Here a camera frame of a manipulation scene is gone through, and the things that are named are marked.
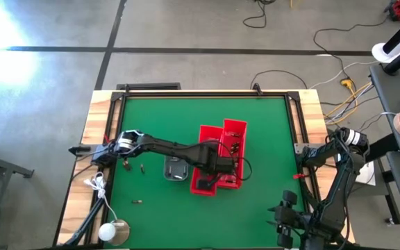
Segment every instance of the concrete floor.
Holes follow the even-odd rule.
[[[303,0],[294,9],[278,0],[267,6],[267,28],[242,25],[259,14],[250,0],[129,0],[116,47],[182,47],[239,49],[319,49],[313,34],[320,28],[375,24],[388,0]],[[119,0],[0,1],[0,48],[6,46],[105,47]],[[386,41],[400,23],[387,21],[350,33],[320,33],[332,50],[367,51]],[[371,62],[371,57],[345,56],[344,64]],[[11,180],[0,216],[0,244],[9,249],[50,246],[67,191],[74,158],[67,148],[81,138],[88,104],[103,53],[0,51],[0,158],[35,169],[32,179]],[[311,86],[340,71],[328,56],[249,56],[114,53],[103,90],[119,83],[180,82],[183,89],[247,89],[254,74],[283,69]],[[368,66],[347,70],[357,86],[366,84]],[[263,88],[302,88],[282,73],[260,76]],[[348,97],[337,81],[318,88],[321,101]],[[360,100],[375,97],[375,90]],[[369,102],[343,126],[359,128],[383,111]],[[323,105],[328,112],[331,107]],[[390,132],[385,119],[366,133],[371,142]],[[400,206],[396,187],[392,185]],[[387,227],[390,216],[383,197],[351,197],[349,210],[357,242],[400,249],[400,226]]]

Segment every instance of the green table surface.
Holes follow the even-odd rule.
[[[140,129],[156,138],[194,144],[200,125],[223,126],[224,119],[247,122],[245,158],[253,166],[252,177],[238,190],[219,188],[216,196],[206,197],[190,192],[192,169],[186,181],[166,180],[163,155],[128,159],[130,172],[119,161],[110,205],[131,227],[120,247],[277,247],[276,229],[266,222],[274,214],[267,209],[278,205],[284,190],[291,190],[299,196],[296,209],[303,210],[299,182],[292,177],[297,168],[283,98],[128,99],[122,130]],[[294,245],[299,246],[296,236]]]

